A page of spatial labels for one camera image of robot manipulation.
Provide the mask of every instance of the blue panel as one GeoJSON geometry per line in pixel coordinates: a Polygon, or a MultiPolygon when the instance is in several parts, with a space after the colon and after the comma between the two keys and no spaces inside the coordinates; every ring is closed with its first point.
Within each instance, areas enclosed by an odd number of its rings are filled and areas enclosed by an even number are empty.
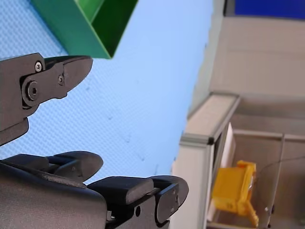
{"type": "Polygon", "coordinates": [[[236,15],[305,19],[304,0],[235,0],[236,15]]]}
{"type": "MultiPolygon", "coordinates": [[[[212,0],[139,1],[114,59],[95,59],[68,97],[42,104],[29,117],[29,132],[0,147],[0,159],[87,150],[104,159],[90,181],[169,174],[212,8],[212,0]]],[[[0,9],[0,58],[66,55],[30,1],[1,0],[0,9]]]]}

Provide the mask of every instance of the screw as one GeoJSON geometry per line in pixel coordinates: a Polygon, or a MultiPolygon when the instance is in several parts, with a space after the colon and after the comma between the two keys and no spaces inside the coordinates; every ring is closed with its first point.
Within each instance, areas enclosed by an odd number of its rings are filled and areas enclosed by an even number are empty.
{"type": "Polygon", "coordinates": [[[38,84],[36,81],[32,81],[28,85],[27,96],[30,100],[35,101],[38,98],[38,84]]]}
{"type": "Polygon", "coordinates": [[[58,76],[58,84],[59,84],[60,86],[63,86],[64,83],[65,83],[64,77],[63,77],[62,75],[58,76]]]}
{"type": "Polygon", "coordinates": [[[39,61],[37,61],[35,64],[35,71],[40,72],[41,70],[42,70],[42,65],[39,61]]]}

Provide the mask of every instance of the green bin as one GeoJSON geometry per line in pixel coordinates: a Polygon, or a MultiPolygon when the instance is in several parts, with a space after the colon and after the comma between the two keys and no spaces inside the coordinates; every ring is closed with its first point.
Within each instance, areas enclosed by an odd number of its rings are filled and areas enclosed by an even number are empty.
{"type": "Polygon", "coordinates": [[[137,0],[31,0],[69,55],[111,59],[137,0]]]}

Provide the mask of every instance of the cable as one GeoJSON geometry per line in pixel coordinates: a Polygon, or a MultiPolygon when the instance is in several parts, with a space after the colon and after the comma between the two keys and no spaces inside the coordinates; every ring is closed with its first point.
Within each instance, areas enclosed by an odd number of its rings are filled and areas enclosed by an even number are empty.
{"type": "Polygon", "coordinates": [[[282,160],[279,160],[279,161],[275,161],[275,162],[272,162],[272,163],[270,163],[270,164],[264,166],[264,167],[259,171],[258,176],[257,176],[257,178],[255,179],[256,191],[257,191],[257,197],[260,199],[260,202],[261,202],[264,206],[267,206],[267,205],[264,203],[263,199],[261,198],[261,195],[260,195],[260,192],[259,192],[259,188],[258,188],[258,181],[259,181],[259,178],[260,178],[260,176],[261,176],[261,173],[262,173],[265,169],[267,169],[267,168],[269,168],[269,167],[271,167],[271,166],[277,165],[277,164],[279,164],[279,163],[281,163],[281,162],[296,161],[296,160],[300,160],[300,159],[305,159],[305,156],[294,157],[294,158],[287,158],[287,159],[282,159],[282,160]]]}

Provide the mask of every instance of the yellow object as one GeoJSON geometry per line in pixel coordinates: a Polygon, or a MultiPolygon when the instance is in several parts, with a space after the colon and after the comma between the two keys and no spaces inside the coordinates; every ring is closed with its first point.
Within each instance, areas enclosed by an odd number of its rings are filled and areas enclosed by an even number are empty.
{"type": "Polygon", "coordinates": [[[258,227],[258,216],[251,205],[256,164],[238,161],[237,167],[220,168],[214,185],[212,199],[219,210],[249,217],[258,227]]]}

